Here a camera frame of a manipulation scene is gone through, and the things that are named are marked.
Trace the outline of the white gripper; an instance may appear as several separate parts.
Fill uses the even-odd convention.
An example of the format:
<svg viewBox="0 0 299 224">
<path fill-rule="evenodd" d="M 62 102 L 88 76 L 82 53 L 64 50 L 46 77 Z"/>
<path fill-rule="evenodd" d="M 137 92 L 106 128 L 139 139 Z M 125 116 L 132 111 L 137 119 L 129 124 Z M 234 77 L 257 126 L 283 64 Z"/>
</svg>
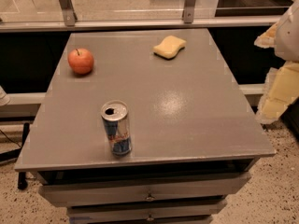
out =
<svg viewBox="0 0 299 224">
<path fill-rule="evenodd" d="M 299 63 L 294 63 L 299 61 L 299 1 L 288 8 L 278 23 L 259 35 L 254 45 L 263 49 L 275 47 L 275 54 L 287 61 L 279 69 L 269 70 L 258 104 L 257 121 L 271 124 L 299 98 Z"/>
</svg>

